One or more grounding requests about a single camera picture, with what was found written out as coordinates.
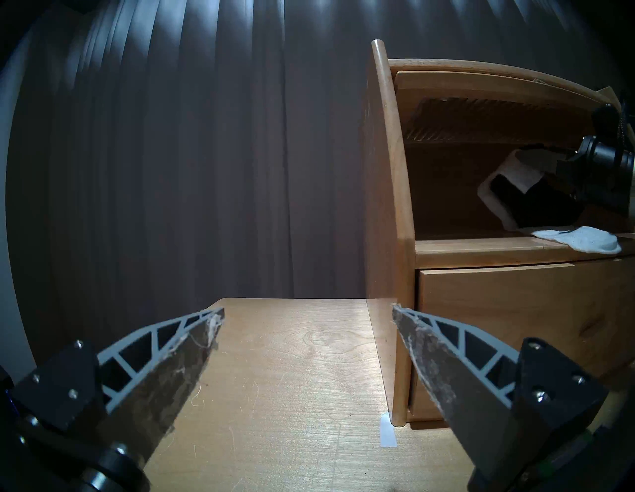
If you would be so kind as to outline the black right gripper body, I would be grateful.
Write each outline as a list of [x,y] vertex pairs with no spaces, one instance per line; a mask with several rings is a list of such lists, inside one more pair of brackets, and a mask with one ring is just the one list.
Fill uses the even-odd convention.
[[627,113],[607,103],[592,113],[595,134],[559,160],[556,176],[574,200],[634,218],[634,147],[627,143]]

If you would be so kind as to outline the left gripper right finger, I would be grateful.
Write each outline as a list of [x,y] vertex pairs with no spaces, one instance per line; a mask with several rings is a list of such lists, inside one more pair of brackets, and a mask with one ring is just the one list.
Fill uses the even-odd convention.
[[516,350],[462,322],[399,304],[392,319],[418,379],[471,459],[468,491],[546,485],[593,440],[608,390],[541,338]]

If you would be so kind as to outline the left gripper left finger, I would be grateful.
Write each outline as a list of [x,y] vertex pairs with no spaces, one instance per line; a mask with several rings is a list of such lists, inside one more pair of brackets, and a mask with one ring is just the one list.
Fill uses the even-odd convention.
[[204,309],[138,329],[100,352],[75,340],[10,397],[49,431],[120,442],[147,461],[199,382],[224,319],[224,308]]

